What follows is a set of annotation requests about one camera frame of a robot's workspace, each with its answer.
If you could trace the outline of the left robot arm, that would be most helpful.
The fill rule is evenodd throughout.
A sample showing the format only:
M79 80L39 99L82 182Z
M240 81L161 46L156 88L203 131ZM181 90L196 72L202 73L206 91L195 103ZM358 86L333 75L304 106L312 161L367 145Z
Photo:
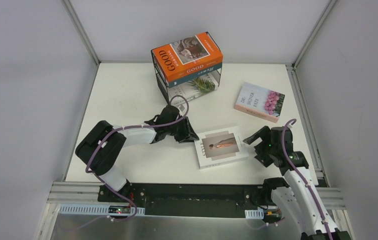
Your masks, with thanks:
M163 108L160 114L140 125L114 127L105 120L99 121L77 145L75 155L88 169L111 187L110 195L117 202L129 198L129 181L120 172L115 162L124 147L154 144L166 136L178 143L193 143L199 140L188 117L172 105Z

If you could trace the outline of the teal Humor book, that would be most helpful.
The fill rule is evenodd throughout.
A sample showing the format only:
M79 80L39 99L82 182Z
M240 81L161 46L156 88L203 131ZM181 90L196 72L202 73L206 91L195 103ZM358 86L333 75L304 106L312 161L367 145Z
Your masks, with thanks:
M195 79L197 77L201 77L201 76L206 75L206 74L212 74L213 78L218 83L220 83L220 81L221 81L222 67L223 67L223 64L222 63L218 63L218 64L216 64L214 66L209 66L209 67L207 67L206 69L203 69L203 70L193 71L189 75L183 76L183 77L178 78L177 80L173 80L171 82L166 82L166 80L164 80L164 83L165 83L165 85L168 88L173 88L175 86L181 85L183 83L186 83L188 81L191 81L191 80L193 80L193 79Z

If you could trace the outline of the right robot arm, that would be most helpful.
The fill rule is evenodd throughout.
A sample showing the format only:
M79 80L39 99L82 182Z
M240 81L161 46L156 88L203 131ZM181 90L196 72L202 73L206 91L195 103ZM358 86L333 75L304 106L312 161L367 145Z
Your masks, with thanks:
M281 177L263 181L256 203L276 205L286 218L297 224L301 240L349 240L350 234L339 229L330 217L313 183L308 161L295 151L289 127L262 127L243 142L254 146L255 159L264 167L275 165Z

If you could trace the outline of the orange Good Morning book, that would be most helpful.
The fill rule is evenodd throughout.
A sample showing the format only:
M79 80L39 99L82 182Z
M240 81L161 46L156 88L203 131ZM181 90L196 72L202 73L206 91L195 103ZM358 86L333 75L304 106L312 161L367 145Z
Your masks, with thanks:
M167 82L223 62L223 54L209 32L202 32L151 50Z

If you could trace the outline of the white Style magazine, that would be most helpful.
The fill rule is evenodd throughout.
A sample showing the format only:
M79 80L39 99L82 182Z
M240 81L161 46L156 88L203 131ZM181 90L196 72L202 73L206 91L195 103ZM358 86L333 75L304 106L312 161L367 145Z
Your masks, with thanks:
M194 141L199 169L207 169L247 160L249 152L236 125L205 131Z

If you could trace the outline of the white Singularity book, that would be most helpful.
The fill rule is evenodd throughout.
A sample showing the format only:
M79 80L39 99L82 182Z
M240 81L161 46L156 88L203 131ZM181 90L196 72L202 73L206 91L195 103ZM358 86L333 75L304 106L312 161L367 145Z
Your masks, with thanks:
M176 97L176 95L183 96L188 102L206 95L210 92L217 90L219 87L219 82L211 73L198 76L192 80L179 84L177 86L168 89L168 97L170 104L172 106L178 107L185 103L181 97Z

